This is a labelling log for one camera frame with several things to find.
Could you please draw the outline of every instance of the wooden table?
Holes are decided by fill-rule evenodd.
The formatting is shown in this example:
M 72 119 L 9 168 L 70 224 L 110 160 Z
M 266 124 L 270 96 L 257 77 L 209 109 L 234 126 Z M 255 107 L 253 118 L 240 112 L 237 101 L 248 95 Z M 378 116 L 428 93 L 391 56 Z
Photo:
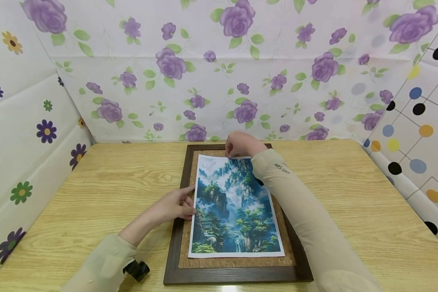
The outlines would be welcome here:
M 385 291 L 438 292 L 438 240 L 351 140 L 278 141 L 274 149 L 323 203 Z M 108 233 L 180 184 L 187 144 L 90 148 L 0 270 L 1 292 L 58 291 Z M 163 286 L 172 223 L 145 238 L 151 273 L 120 291 L 315 291 L 314 283 Z

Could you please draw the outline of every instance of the landscape painting print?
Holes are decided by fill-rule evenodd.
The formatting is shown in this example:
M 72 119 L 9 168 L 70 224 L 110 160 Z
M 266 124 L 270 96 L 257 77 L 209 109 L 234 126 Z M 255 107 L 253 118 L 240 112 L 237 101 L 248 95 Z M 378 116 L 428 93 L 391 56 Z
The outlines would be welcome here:
M 250 157 L 198 156 L 189 258 L 284 256 L 268 189 Z

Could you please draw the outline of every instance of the green flower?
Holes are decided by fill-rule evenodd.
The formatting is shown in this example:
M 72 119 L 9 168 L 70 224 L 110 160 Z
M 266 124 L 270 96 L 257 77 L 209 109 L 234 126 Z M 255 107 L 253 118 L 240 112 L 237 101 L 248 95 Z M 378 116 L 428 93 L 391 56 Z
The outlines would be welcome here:
M 50 101 L 44 101 L 44 108 L 46 111 L 51 111 L 52 110 L 52 103 Z
M 13 196 L 10 197 L 11 201 L 15 201 L 15 205 L 26 202 L 26 198 L 31 196 L 32 185 L 29 185 L 28 181 L 25 181 L 24 183 L 19 182 L 16 186 L 16 188 L 13 188 L 12 194 Z

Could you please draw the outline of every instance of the beige sleeve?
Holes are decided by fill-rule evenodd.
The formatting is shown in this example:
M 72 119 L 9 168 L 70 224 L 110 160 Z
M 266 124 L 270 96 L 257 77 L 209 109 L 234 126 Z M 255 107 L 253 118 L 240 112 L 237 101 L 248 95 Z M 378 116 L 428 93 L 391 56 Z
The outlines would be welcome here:
M 125 279 L 123 268 L 134 261 L 136 247 L 109 234 L 90 253 L 60 292 L 114 292 Z
M 252 158 L 253 174 L 279 201 L 302 242 L 320 291 L 381 291 L 314 194 L 269 149 Z

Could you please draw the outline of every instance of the cork backing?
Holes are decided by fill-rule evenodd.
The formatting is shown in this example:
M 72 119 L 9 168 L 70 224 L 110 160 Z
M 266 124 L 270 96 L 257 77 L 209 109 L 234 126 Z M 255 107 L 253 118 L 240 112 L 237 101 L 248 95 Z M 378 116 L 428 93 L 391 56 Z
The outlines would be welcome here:
M 225 150 L 195 150 L 191 164 L 191 174 L 189 184 L 194 185 L 196 182 L 196 170 L 198 168 L 198 155 L 225 157 Z M 281 206 L 271 195 L 277 225 L 282 238 L 285 256 L 277 258 L 189 258 L 189 240 L 191 232 L 191 221 L 185 221 L 183 224 L 182 244 L 180 247 L 180 257 L 178 261 L 179 268 L 240 268 L 240 267 L 289 267 L 295 266 L 295 256 L 290 245 L 289 234 L 287 233 L 286 222 L 284 221 Z

